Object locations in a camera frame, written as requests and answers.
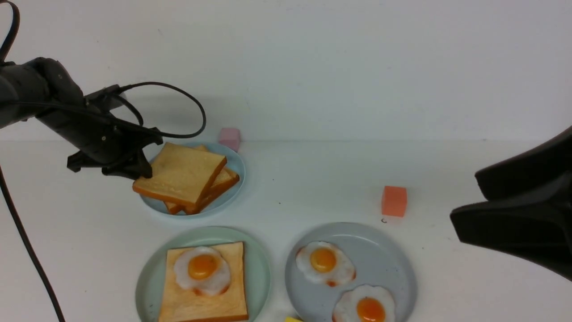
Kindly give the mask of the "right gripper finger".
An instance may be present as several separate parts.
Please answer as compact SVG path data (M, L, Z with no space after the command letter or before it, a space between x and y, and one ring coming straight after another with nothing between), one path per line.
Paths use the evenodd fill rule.
M456 208L450 220L460 242L572 279L571 173L510 198Z
M571 170L572 128L504 161L476 171L486 200L504 199L545 185Z

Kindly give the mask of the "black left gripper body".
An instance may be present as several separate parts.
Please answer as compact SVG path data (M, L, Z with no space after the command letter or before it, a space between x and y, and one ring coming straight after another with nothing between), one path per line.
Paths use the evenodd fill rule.
M140 124L134 128L118 124L111 111L127 104L120 86L112 85L84 97L79 106L41 102L35 116L78 149L67 158L69 170L74 173L84 168L102 170L134 150L163 142L155 129L145 132Z

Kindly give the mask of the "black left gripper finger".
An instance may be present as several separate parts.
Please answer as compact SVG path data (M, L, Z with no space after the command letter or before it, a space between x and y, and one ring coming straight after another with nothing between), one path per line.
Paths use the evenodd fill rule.
M102 174L108 177L123 177L135 181L138 178L151 178L153 170L143 150L137 149L126 157L114 161L111 165L102 167Z

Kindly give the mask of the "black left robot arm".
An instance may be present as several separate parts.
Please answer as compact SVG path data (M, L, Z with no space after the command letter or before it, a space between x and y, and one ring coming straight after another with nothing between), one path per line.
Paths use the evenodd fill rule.
M150 178L143 148L161 144L156 129L119 124L112 110L127 104L118 85L84 95L59 61L37 58L1 64L1 127L35 118L78 151L67 158L74 173L100 168L104 175Z

